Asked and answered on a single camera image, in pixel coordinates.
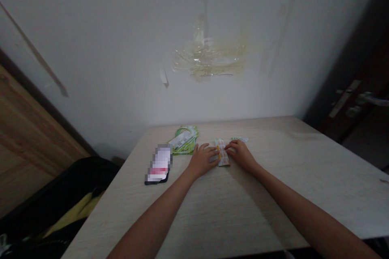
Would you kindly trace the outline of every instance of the hand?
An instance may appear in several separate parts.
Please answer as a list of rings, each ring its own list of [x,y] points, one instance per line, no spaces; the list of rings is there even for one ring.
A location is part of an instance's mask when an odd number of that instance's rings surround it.
[[[217,155],[219,151],[216,151],[216,147],[205,148],[208,145],[209,144],[202,144],[199,148],[199,145],[196,144],[194,147],[193,156],[192,159],[190,159],[187,170],[195,179],[203,176],[209,170],[216,167],[220,161],[219,159],[216,159],[211,163],[209,162],[209,159],[212,156]]]
[[[258,163],[248,150],[246,144],[241,140],[231,141],[224,149],[228,156],[232,157],[240,166],[251,174],[253,174],[254,169],[258,167]]]

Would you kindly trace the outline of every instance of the green package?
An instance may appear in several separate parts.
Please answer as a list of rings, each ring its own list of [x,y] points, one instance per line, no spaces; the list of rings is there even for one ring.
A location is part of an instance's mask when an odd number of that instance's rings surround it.
[[[173,155],[193,154],[199,131],[195,125],[183,125],[175,132],[175,138],[168,141],[173,146]]]

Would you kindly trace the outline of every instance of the forearm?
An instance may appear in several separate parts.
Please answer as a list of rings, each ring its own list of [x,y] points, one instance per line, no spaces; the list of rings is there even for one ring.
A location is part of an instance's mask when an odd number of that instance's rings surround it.
[[[254,176],[293,225],[325,258],[379,258],[365,243],[321,208],[299,195],[260,165]]]
[[[108,258],[154,258],[195,180],[184,171],[132,225]]]

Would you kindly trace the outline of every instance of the person's left hand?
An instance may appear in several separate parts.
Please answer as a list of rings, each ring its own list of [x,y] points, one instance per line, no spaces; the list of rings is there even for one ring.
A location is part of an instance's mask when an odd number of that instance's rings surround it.
[[[209,170],[216,167],[220,161],[219,159],[216,159],[211,163],[209,162],[209,159],[212,156],[217,155],[219,151],[216,151],[216,147],[205,148],[208,145],[209,144],[202,144],[199,148],[199,145],[196,144],[194,147],[193,156],[192,159],[190,159],[187,170],[191,175],[194,175],[195,179],[203,176]]]

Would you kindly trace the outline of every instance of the yellow fabric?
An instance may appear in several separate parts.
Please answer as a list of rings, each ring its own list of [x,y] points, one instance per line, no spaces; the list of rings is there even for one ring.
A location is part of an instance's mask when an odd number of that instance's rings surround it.
[[[72,207],[66,214],[64,214],[43,236],[44,238],[51,233],[62,229],[63,227],[79,220],[84,217],[88,217],[102,195],[104,191],[94,198],[92,198],[92,192],[85,195],[74,207]]]

